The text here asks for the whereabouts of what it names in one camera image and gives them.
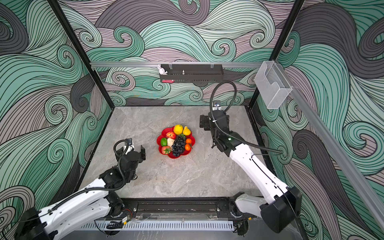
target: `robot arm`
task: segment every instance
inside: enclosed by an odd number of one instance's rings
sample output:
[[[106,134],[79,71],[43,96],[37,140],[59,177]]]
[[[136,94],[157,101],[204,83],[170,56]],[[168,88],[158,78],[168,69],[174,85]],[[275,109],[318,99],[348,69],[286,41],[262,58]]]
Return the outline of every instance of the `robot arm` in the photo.
[[[296,187],[289,188],[253,154],[244,139],[229,130],[229,116],[221,110],[220,103],[213,103],[208,116],[200,116],[200,127],[211,131],[213,147],[234,160],[252,179],[264,198],[247,194],[237,196],[235,204],[243,213],[262,217],[274,232],[279,233],[298,214],[301,193]]]
[[[145,149],[141,147],[141,151],[136,152],[132,139],[126,139],[125,142],[126,145],[116,151],[116,158],[120,159],[119,164],[127,183],[136,179],[136,168],[145,160]],[[89,191],[78,195],[74,193],[76,196],[44,207],[40,211],[35,208],[25,211],[16,229],[15,239],[59,240],[100,217],[128,216],[121,198],[114,191],[108,190],[122,186],[122,180],[118,166],[114,166],[76,193],[85,189],[90,189]],[[94,187],[106,190],[92,190]]]

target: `white vent grille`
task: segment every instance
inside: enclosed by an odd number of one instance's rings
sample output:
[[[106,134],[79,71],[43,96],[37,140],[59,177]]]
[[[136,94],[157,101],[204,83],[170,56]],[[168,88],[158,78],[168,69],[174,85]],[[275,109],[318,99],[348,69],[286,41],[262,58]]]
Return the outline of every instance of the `white vent grille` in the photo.
[[[109,221],[96,221],[98,227],[102,230],[106,228]],[[96,225],[88,223],[82,226],[79,230],[97,230]],[[193,230],[193,231],[233,231],[232,221],[218,220],[201,220],[201,221],[131,221],[121,229],[124,231],[178,231],[178,230]]]

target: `wall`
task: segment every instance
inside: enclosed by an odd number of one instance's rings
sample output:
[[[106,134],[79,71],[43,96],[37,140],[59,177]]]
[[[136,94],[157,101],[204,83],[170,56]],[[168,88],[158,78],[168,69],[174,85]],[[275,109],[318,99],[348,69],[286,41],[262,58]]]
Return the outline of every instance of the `wall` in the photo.
[[[312,5],[322,0],[311,0]],[[293,0],[60,0],[91,61],[268,60]],[[257,69],[229,68],[225,80],[247,105]],[[99,68],[117,106],[208,105],[215,84],[161,83],[154,68]],[[230,86],[216,98],[228,103]]]
[[[75,189],[110,108],[46,0],[0,4],[0,239]]]
[[[384,1],[327,0],[302,9],[278,61],[367,181],[384,197]],[[279,178],[303,192],[309,239],[384,239],[382,230],[289,96],[254,108]]]

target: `grapes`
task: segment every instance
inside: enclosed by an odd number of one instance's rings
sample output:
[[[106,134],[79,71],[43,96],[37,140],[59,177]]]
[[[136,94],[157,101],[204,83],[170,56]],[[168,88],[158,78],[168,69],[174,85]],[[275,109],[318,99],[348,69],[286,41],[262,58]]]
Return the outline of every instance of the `grapes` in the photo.
[[[173,156],[178,157],[184,152],[185,140],[182,136],[177,136],[175,142],[172,145]]]

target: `gray marble surface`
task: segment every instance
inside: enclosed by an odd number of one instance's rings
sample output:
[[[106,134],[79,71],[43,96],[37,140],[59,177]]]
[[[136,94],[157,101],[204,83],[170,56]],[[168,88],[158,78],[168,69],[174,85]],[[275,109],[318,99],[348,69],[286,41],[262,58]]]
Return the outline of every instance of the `gray marble surface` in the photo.
[[[136,149],[146,149],[146,160],[139,164],[138,179],[117,191],[120,197],[218,197],[232,196],[239,191],[253,196],[261,193],[248,175],[234,161],[211,149],[209,131],[199,127],[200,115],[207,115],[207,106],[117,107],[106,127],[82,187],[117,164],[113,145],[132,138]],[[232,106],[228,111],[230,129],[245,140],[257,143],[244,106]],[[187,125],[196,139],[187,156],[171,159],[158,152],[157,137],[166,127]]]

